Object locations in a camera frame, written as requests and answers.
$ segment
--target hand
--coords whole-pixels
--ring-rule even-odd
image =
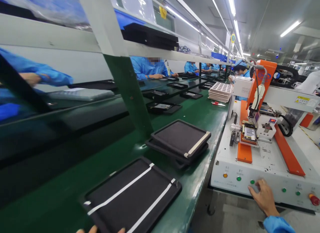
[[[269,216],[280,216],[274,204],[273,193],[270,186],[264,179],[258,180],[256,186],[259,189],[259,193],[256,193],[251,186],[248,186],[250,194],[257,202],[258,206],[264,213]]]
[[[97,233],[97,230],[98,230],[98,228],[94,225],[90,229],[89,233]],[[125,233],[125,232],[126,232],[126,229],[122,228],[118,233]],[[84,230],[81,229],[81,230],[78,230],[77,233],[85,233],[85,232],[84,232]]]
[[[41,77],[35,73],[20,73],[19,74],[31,87],[36,86],[41,81]]]
[[[152,75],[149,75],[150,78],[154,78],[154,79],[160,79],[160,78],[163,78],[163,75],[162,74],[152,74]]]

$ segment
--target warning label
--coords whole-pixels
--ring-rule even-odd
[[[309,102],[309,100],[310,100],[309,98],[298,96],[294,102],[298,104],[306,105]]]
[[[307,103],[307,106],[315,106],[318,101],[316,99],[310,99],[309,102]]]

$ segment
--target white machine base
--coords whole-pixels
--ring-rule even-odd
[[[234,103],[233,111],[240,115],[239,101]],[[296,141],[308,140],[302,130],[297,129],[291,137],[286,137],[286,140],[305,172],[305,177],[288,173],[275,139],[272,139],[272,143],[260,141],[260,148],[251,147],[252,164],[237,161],[238,144],[229,146],[231,138],[229,128],[232,123],[233,118],[226,123],[215,158],[210,185],[251,196],[248,185],[251,185],[258,192],[257,187],[251,181],[257,182],[257,180],[264,178],[272,188],[277,203],[320,212],[320,206],[312,205],[308,197],[310,193],[320,197],[319,150],[314,150],[317,147],[313,144],[308,146],[300,144],[303,151],[301,150]]]

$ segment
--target orange rail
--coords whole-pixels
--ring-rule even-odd
[[[245,100],[241,101],[241,113],[240,113],[240,126],[242,125],[242,121],[248,120],[248,111],[246,109],[247,102]],[[238,144],[238,161],[245,162],[245,163],[252,163],[252,152],[251,146],[245,145],[242,143]]]
[[[277,141],[278,147],[281,151],[284,161],[286,162],[289,173],[293,175],[305,176],[306,174],[304,173],[297,158],[294,156],[294,153],[292,152],[290,146],[288,145],[288,142],[286,141],[277,124],[275,125],[275,128],[276,133],[274,135],[274,138]]]

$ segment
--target stack of cards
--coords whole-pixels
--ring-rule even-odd
[[[209,89],[209,99],[227,103],[232,95],[232,85],[216,82]]]

